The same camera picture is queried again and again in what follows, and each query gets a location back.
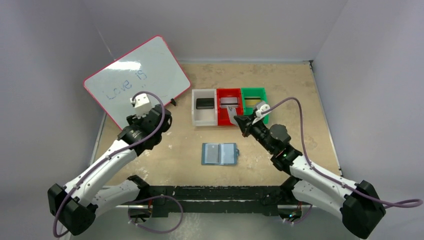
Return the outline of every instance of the gray wall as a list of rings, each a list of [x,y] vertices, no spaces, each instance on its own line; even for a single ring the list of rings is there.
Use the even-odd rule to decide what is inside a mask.
[[[314,62],[340,165],[385,200],[424,198],[424,2],[349,0]],[[372,240],[418,240],[424,207],[389,209]]]
[[[1,1],[0,239],[53,239],[47,190],[88,165],[103,112],[83,80],[111,60],[82,1]]]
[[[185,61],[317,56],[347,0],[85,0],[115,58],[162,35]]]

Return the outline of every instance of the purple cable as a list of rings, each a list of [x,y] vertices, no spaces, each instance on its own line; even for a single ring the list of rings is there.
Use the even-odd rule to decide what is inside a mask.
[[[312,210],[312,204],[307,209],[307,212],[299,220],[294,221],[293,224],[298,224],[298,223],[302,222],[303,220],[305,220],[305,218],[311,213],[311,210]]]
[[[308,154],[307,154],[307,152],[306,152],[305,139],[304,139],[304,121],[303,121],[303,114],[302,114],[302,106],[301,106],[301,103],[299,102],[299,100],[298,100],[297,98],[293,97],[293,96],[288,97],[288,98],[286,98],[286,99],[284,99],[284,100],[280,101],[279,103],[277,103],[275,106],[272,106],[270,109],[268,109],[268,110],[264,111],[263,113],[264,113],[264,114],[266,114],[266,113],[271,112],[271,111],[272,111],[272,110],[274,110],[276,107],[278,107],[278,106],[280,106],[281,104],[283,104],[283,103],[287,102],[288,100],[295,100],[295,101],[297,102],[297,105],[299,106],[299,115],[300,115],[300,139],[301,139],[301,142],[302,142],[303,153],[304,153],[304,155],[305,155],[305,158],[306,158],[307,163],[309,164],[309,166],[310,166],[310,167],[311,167],[311,168],[312,168],[312,169],[313,169],[313,170],[314,170],[317,174],[321,175],[322,177],[324,177],[324,178],[326,178],[326,179],[328,179],[328,180],[330,180],[330,181],[333,181],[333,182],[335,182],[335,183],[337,183],[337,184],[341,185],[341,186],[342,186],[342,187],[344,187],[344,188],[347,188],[347,189],[351,190],[352,192],[354,192],[354,193],[356,193],[356,194],[360,195],[361,197],[364,197],[364,198],[366,198],[366,199],[369,199],[369,200],[374,201],[374,202],[379,203],[379,204],[384,204],[384,205],[386,205],[386,206],[384,206],[384,208],[385,208],[385,209],[388,209],[388,208],[391,208],[391,207],[396,207],[396,208],[416,208],[416,207],[418,207],[418,206],[420,206],[420,205],[422,205],[422,204],[423,204],[423,200],[421,200],[421,199],[408,199],[408,200],[398,201],[398,202],[395,202],[395,203],[388,202],[388,201],[383,201],[383,200],[380,200],[380,199],[378,199],[378,198],[375,198],[375,197],[372,197],[372,196],[366,195],[366,194],[364,194],[364,193],[362,193],[362,192],[360,192],[360,191],[356,190],[355,188],[353,188],[353,187],[351,187],[351,186],[349,186],[349,185],[347,185],[347,184],[345,184],[345,185],[344,185],[341,181],[339,181],[339,180],[337,180],[337,179],[335,179],[335,178],[333,178],[333,177],[331,177],[331,176],[328,176],[328,175],[326,175],[326,174],[324,174],[324,173],[320,172],[318,169],[316,169],[316,168],[312,165],[311,160],[309,160]]]
[[[179,221],[178,221],[178,223],[173,228],[171,228],[169,230],[161,231],[161,230],[154,230],[154,229],[145,227],[145,226],[143,226],[141,224],[138,224],[138,223],[135,223],[133,220],[131,220],[131,215],[130,215],[130,212],[128,211],[129,221],[132,224],[134,224],[135,226],[137,226],[139,228],[142,228],[144,230],[147,230],[147,231],[149,231],[151,233],[154,233],[154,234],[167,234],[167,233],[170,233],[170,232],[174,231],[175,229],[177,229],[180,226],[181,222],[183,221],[183,215],[184,215],[184,213],[183,213],[183,206],[181,206],[181,203],[179,203],[177,199],[175,199],[175,198],[173,198],[171,196],[167,196],[167,195],[159,195],[159,196],[152,196],[152,197],[149,197],[149,198],[146,198],[146,199],[143,199],[143,200],[131,201],[129,203],[130,204],[139,204],[139,203],[146,202],[146,201],[149,201],[149,200],[161,199],[161,198],[170,199],[170,200],[176,202],[176,204],[179,207],[179,210],[181,211],[181,216],[179,218]]]
[[[162,124],[164,123],[164,120],[165,120],[165,106],[164,106],[164,103],[161,101],[161,99],[157,96],[157,95],[155,95],[155,94],[153,94],[153,93],[151,93],[151,92],[148,92],[148,91],[139,91],[139,92],[137,92],[133,97],[132,97],[132,100],[134,100],[138,95],[140,95],[140,94],[148,94],[148,95],[150,95],[150,96],[152,96],[152,97],[154,97],[155,99],[157,99],[158,101],[159,101],[159,104],[160,104],[160,107],[161,107],[161,110],[162,110],[162,117],[160,118],[160,122],[159,122],[159,125],[157,125],[157,127],[149,134],[149,135],[147,135],[145,138],[143,138],[143,139],[141,139],[140,141],[138,141],[138,142],[135,142],[135,143],[133,143],[133,144],[131,144],[131,145],[128,145],[128,146],[126,146],[126,147],[123,147],[123,148],[121,148],[121,149],[118,149],[118,150],[116,150],[116,151],[114,151],[114,152],[112,152],[111,154],[109,154],[108,156],[109,157],[113,157],[113,156],[115,156],[116,154],[118,154],[118,153],[121,153],[121,152],[123,152],[123,151],[125,151],[125,150],[128,150],[128,149],[131,149],[131,148],[133,148],[133,147],[135,147],[135,146],[137,146],[137,145],[139,145],[139,144],[142,144],[142,143],[144,143],[146,140],[148,140],[149,138],[151,138],[154,134],[156,134],[158,131],[159,131],[159,129],[161,128],[161,126],[162,126]],[[96,163],[95,163],[95,166],[94,167],[92,167],[84,176],[81,176],[81,178],[79,179],[79,181],[75,184],[77,187],[78,186],[80,186],[83,182],[84,182],[84,180],[88,177],[88,176],[90,176],[90,174],[92,174],[99,166],[101,166],[103,163],[105,163],[106,161],[108,160],[108,157],[105,157],[105,158],[103,158],[102,160],[100,160],[100,161],[97,161]],[[57,209],[57,212],[56,212],[56,215],[54,216],[54,221],[53,221],[53,235],[54,235],[54,237],[55,238],[61,238],[61,237],[63,237],[64,235],[66,235],[68,232],[69,232],[69,230],[66,230],[65,232],[63,232],[63,233],[61,233],[61,234],[58,234],[58,221],[59,221],[59,216],[61,215],[61,213],[62,213],[62,210],[63,210],[63,208],[64,208],[64,206],[65,206],[65,203],[68,201],[68,199],[72,196],[72,194],[74,194],[74,192],[75,192],[75,190],[77,190],[75,187],[73,187],[70,191],[69,191],[69,193],[65,196],[65,198],[63,199],[63,201],[62,201],[62,203],[60,203],[60,206],[59,206],[59,208]]]

